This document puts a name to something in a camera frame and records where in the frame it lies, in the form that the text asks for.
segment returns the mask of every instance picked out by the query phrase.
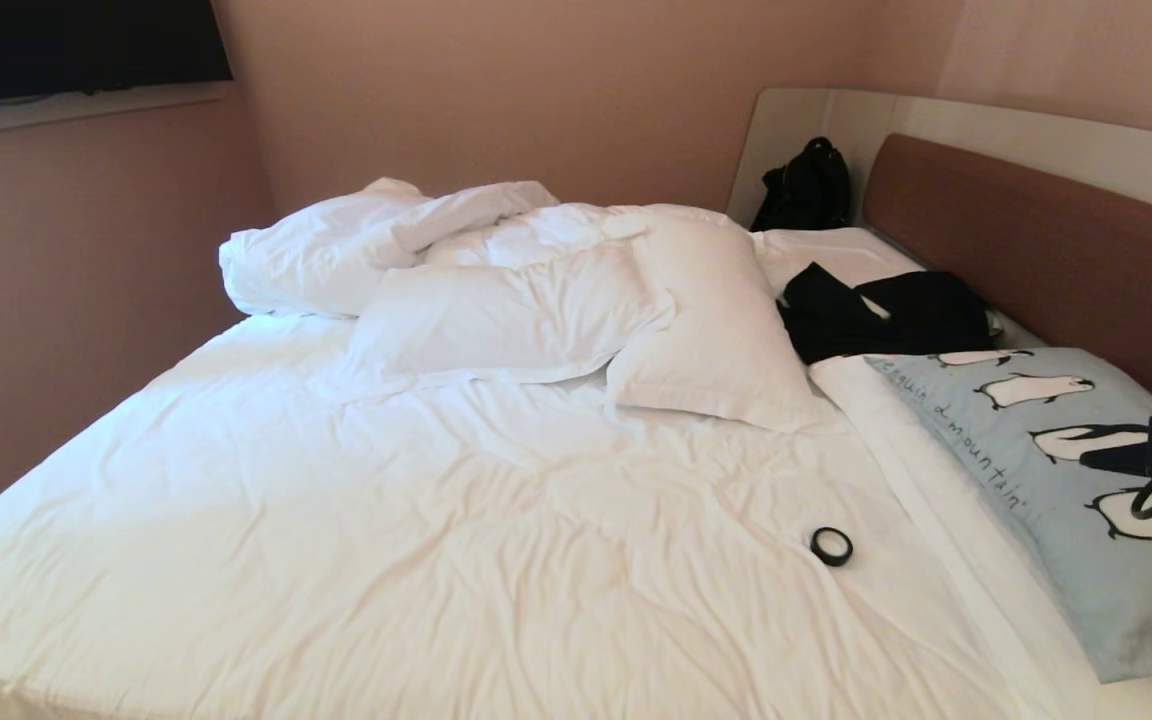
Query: headboard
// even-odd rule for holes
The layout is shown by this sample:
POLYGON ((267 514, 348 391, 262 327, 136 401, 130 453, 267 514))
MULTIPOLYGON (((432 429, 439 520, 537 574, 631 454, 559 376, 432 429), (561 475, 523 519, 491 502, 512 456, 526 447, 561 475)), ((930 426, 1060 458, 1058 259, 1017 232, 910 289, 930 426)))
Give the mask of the headboard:
POLYGON ((1100 355, 1152 392, 1152 205, 892 135, 864 218, 1038 338, 1100 355))

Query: bed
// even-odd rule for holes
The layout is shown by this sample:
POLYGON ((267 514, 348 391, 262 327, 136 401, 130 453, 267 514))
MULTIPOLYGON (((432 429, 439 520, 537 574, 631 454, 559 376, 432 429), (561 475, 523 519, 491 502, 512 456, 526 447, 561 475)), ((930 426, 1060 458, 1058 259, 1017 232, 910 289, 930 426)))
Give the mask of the bed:
MULTIPOLYGON (((773 283, 914 252, 1152 389, 1151 293, 1051 313, 1049 275, 1018 296, 986 252, 1016 217, 973 199, 1005 187, 1028 266, 1093 242, 1041 256, 1085 219, 1063 191, 1116 249, 1082 287, 1137 262, 1152 209, 1068 182, 892 137, 865 210, 904 251, 755 240, 773 283), (1107 311, 1116 333, 1062 324, 1107 311)), ((1041 571, 861 359, 814 365, 841 414, 786 434, 609 410, 604 370, 324 404, 351 331, 253 316, 3 492, 0 717, 1152 717, 1152 679, 1097 682, 1041 571), (823 525, 849 564, 808 550, 823 525)))

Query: black backpack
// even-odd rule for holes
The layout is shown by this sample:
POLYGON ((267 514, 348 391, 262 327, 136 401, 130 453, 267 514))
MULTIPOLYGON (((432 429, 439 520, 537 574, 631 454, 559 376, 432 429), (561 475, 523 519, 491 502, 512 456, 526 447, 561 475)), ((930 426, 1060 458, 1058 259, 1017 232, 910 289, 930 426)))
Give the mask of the black backpack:
POLYGON ((765 174, 763 183, 767 199, 750 225, 751 232, 826 232, 850 223, 851 179, 841 152, 828 138, 809 142, 790 164, 765 174))

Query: television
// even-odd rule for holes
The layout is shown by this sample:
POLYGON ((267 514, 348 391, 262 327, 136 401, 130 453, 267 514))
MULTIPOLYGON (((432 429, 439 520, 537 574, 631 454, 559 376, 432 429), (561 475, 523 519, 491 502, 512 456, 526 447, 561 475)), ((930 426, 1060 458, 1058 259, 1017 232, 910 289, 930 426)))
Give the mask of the television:
POLYGON ((223 79, 210 0, 0 0, 0 101, 223 79))

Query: penguin print pillowcase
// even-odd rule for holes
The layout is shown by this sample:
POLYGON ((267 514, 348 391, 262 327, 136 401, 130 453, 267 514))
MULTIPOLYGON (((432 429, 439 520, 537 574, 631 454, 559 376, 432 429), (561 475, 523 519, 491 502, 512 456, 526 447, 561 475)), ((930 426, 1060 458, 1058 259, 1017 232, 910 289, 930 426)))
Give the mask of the penguin print pillowcase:
POLYGON ((867 361, 1028 536, 1101 682, 1152 675, 1152 396, 1073 348, 867 361))

